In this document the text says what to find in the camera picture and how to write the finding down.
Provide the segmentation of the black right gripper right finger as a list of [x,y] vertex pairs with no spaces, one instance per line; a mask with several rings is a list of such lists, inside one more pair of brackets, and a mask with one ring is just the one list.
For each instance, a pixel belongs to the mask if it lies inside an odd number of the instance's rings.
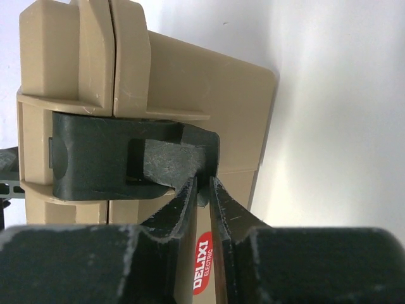
[[373,227],[273,228],[210,181],[217,303],[403,303],[404,248]]

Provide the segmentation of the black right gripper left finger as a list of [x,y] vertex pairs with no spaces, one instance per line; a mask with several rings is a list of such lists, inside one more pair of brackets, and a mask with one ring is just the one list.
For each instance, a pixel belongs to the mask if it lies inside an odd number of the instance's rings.
[[1,233],[2,303],[191,303],[197,181],[140,224]]

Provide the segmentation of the tan plastic tool box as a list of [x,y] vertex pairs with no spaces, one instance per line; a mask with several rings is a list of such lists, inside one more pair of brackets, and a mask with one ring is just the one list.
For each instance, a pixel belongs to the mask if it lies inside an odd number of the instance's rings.
[[131,1],[36,1],[20,52],[28,225],[140,224],[189,179],[197,209],[214,177],[249,193],[269,70],[149,31]]

